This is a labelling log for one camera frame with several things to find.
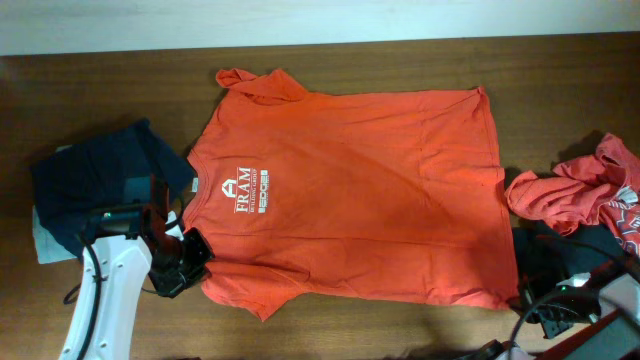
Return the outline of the orange t-shirt white print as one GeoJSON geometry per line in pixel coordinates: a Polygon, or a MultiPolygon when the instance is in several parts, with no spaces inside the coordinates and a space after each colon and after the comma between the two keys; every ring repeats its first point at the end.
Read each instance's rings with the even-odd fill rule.
{"type": "Polygon", "coordinates": [[[188,160],[204,294],[260,319],[303,294],[504,309],[517,266],[481,87],[329,95],[222,70],[188,160]]]}

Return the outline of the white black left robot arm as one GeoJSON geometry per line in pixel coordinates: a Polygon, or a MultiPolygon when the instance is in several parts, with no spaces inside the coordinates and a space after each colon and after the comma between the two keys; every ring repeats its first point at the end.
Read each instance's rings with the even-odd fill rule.
{"type": "Polygon", "coordinates": [[[214,253],[200,232],[182,229],[167,183],[130,178],[118,205],[91,210],[79,233],[83,274],[62,359],[127,359],[144,283],[174,298],[207,276],[214,253]]]}

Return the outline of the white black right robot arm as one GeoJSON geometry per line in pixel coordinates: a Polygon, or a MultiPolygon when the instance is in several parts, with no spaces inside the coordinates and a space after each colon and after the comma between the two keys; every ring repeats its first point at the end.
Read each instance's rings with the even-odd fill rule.
{"type": "Polygon", "coordinates": [[[525,294],[524,307],[508,340],[492,340],[463,360],[638,359],[639,264],[609,262],[580,282],[563,281],[537,299],[525,294]],[[575,324],[585,327],[551,348],[534,354],[516,343],[526,323],[539,324],[551,340],[575,324]]]}

